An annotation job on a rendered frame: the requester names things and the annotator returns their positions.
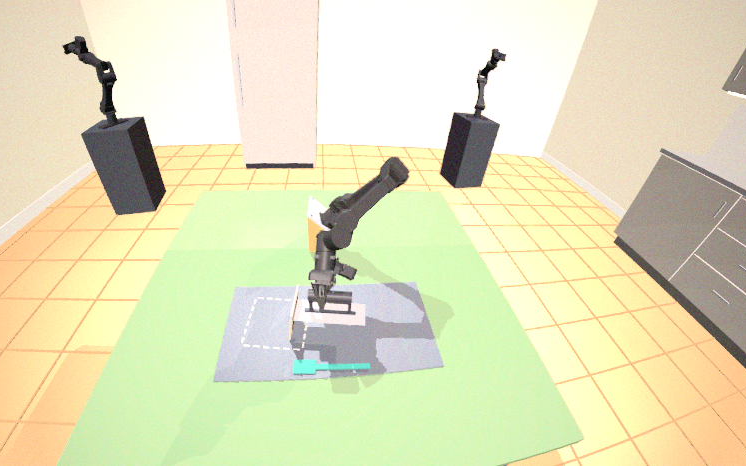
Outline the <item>white square tile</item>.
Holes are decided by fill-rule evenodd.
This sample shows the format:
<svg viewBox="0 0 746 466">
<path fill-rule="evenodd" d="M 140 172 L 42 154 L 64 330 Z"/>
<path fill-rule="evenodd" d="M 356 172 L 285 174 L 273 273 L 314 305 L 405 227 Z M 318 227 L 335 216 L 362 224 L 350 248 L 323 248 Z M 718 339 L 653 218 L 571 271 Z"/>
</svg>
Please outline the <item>white square tile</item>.
<svg viewBox="0 0 746 466">
<path fill-rule="evenodd" d="M 295 293 L 293 304 L 292 304 L 293 308 L 292 308 L 292 311 L 291 311 L 290 323 L 289 323 L 289 328 L 290 328 L 289 340 L 291 340 L 292 330 L 293 330 L 293 326 L 294 326 L 294 322 L 295 322 L 293 320 L 294 320 L 295 309 L 296 309 L 296 305 L 297 305 L 297 301 L 298 301 L 298 294 L 299 294 L 299 285 L 297 285 L 296 293 Z"/>
</svg>

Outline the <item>turquoise small trowel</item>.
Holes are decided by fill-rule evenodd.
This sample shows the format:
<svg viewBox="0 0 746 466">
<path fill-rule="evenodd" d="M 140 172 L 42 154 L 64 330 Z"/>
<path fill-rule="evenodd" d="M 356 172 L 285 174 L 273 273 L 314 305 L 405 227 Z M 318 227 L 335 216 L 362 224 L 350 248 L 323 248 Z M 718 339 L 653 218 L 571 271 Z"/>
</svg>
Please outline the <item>turquoise small trowel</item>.
<svg viewBox="0 0 746 466">
<path fill-rule="evenodd" d="M 293 374 L 315 374 L 316 369 L 342 370 L 342 369 L 367 369 L 370 363 L 358 364 L 316 364 L 316 360 L 295 360 Z"/>
</svg>

